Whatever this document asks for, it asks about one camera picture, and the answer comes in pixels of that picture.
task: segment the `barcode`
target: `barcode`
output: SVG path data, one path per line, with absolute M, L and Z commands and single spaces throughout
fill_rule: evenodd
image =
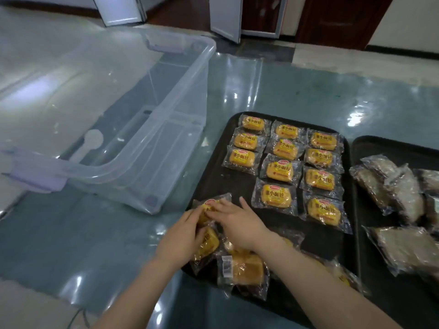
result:
M 224 278 L 233 278 L 232 256 L 222 256 L 222 276 Z

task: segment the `tray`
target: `tray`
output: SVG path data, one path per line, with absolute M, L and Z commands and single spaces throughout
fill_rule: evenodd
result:
M 351 145 L 351 160 L 360 164 L 360 158 L 383 154 L 398 166 L 409 163 L 411 168 L 439 170 L 439 151 L 412 144 L 392 141 L 376 136 L 362 136 Z M 354 204 L 358 225 L 398 226 L 398 215 L 382 216 L 367 192 L 357 186 Z M 370 298 L 404 329 L 437 328 L 439 324 L 439 299 L 435 287 L 427 285 L 419 276 L 394 277 L 376 247 L 360 229 L 357 234 L 359 249 L 359 276 L 371 290 Z
M 232 201 L 235 204 L 239 204 L 239 196 L 243 196 L 244 199 L 250 203 L 253 188 L 256 182 L 257 176 L 253 176 L 247 173 L 231 170 L 226 167 L 222 167 L 222 161 L 227 154 L 227 145 L 232 138 L 234 129 L 238 126 L 239 116 L 242 113 L 234 115 L 227 123 L 221 138 L 215 147 L 212 156 L 203 172 L 200 182 L 195 189 L 192 199 L 188 205 L 188 208 L 192 206 L 192 200 L 203 200 L 219 194 L 227 192 L 232 193 Z M 317 125 L 311 125 L 304 122 L 284 119 L 280 117 L 274 117 L 271 115 L 245 112 L 246 115 L 260 117 L 271 121 L 279 120 L 285 123 L 297 126 L 312 128 L 323 132 L 336 132 L 333 129 L 321 127 Z M 352 178 L 348 175 L 347 171 L 351 166 L 349 144 L 344 140 L 345 151 L 343 153 L 343 166 L 346 173 L 342 177 L 342 185 L 345 188 L 343 200 L 345 201 L 345 210 L 348 214 L 351 226 L 355 231 L 357 224 L 354 221 L 354 209 L 352 206 L 353 184 Z M 302 191 L 298 189 L 298 205 L 299 210 L 302 208 Z M 254 209 L 255 213 L 261 217 L 262 221 L 267 227 L 287 227 L 290 229 L 299 230 L 305 233 L 305 240 L 302 243 L 301 248 L 316 254 L 320 257 L 328 260 L 338 256 L 339 261 L 345 265 L 349 270 L 357 273 L 358 268 L 358 247 L 356 247 L 356 240 L 354 236 L 345 234 L 335 229 L 329 228 L 318 223 L 305 222 L 298 217 L 288 216 L 281 213 L 277 213 L 273 210 L 266 209 Z M 195 277 L 195 279 L 209 282 L 214 286 L 217 286 L 217 263 L 212 261 L 208 266 L 203 268 L 197 276 L 194 275 L 189 265 L 183 267 L 183 271 L 188 275 Z M 260 299 L 241 295 L 236 288 L 233 289 L 232 294 L 249 300 L 261 306 L 264 309 L 277 313 L 292 321 L 298 322 L 304 326 L 311 326 L 310 321 L 301 310 L 299 304 L 295 301 L 293 296 L 283 285 L 282 282 L 275 279 L 270 280 L 270 287 L 268 289 L 267 300 L 262 301 Z

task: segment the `white wall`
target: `white wall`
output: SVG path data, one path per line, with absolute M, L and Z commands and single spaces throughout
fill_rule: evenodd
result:
M 163 1 L 165 0 L 140 0 L 140 3 L 142 4 L 143 10 L 148 11 Z
M 60 5 L 70 5 L 74 7 L 97 9 L 93 0 L 23 0 L 23 1 L 46 2 L 46 3 L 55 3 Z
M 299 26 L 305 0 L 288 0 L 285 8 L 284 21 L 282 22 L 281 34 L 295 35 Z
M 439 53 L 439 0 L 393 0 L 369 44 Z

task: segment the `person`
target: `person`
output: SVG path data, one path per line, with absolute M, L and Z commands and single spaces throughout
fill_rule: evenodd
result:
M 234 245 L 254 251 L 266 262 L 317 329 L 401 329 L 357 291 L 267 229 L 244 198 L 239 201 L 242 207 L 222 199 L 212 205 L 216 211 L 206 214 L 222 225 Z M 195 233 L 202 210 L 186 211 L 167 231 L 155 256 L 93 329 L 146 328 L 163 289 L 202 243 L 204 229 Z

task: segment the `clear plastic storage bin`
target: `clear plastic storage bin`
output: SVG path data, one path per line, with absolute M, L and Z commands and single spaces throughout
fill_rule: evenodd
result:
M 0 91 L 8 175 L 49 193 L 66 181 L 150 214 L 160 210 L 206 124 L 215 42 L 106 29 Z

